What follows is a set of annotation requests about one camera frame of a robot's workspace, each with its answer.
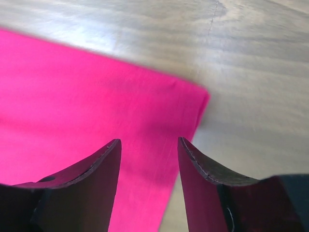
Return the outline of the pink t-shirt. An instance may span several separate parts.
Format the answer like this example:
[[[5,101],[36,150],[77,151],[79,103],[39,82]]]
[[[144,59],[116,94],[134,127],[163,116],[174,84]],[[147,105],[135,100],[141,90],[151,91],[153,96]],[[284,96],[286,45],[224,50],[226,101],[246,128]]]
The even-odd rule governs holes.
[[[109,230],[156,232],[178,138],[193,138],[209,98],[172,75],[1,30],[0,180],[37,181],[120,139]]]

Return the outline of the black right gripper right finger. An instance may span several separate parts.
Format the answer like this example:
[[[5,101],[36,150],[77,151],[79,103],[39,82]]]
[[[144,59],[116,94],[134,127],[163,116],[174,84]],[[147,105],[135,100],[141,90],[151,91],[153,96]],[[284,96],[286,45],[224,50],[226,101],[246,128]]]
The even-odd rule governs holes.
[[[308,231],[307,174],[254,179],[209,158],[183,137],[178,161],[189,231]]]

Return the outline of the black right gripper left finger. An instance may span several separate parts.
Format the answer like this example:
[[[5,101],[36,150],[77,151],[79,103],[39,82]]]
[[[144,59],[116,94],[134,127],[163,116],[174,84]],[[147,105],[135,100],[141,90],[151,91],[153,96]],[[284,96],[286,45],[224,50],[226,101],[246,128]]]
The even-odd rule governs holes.
[[[114,139],[89,157],[38,182],[0,187],[3,232],[106,232],[122,145]]]

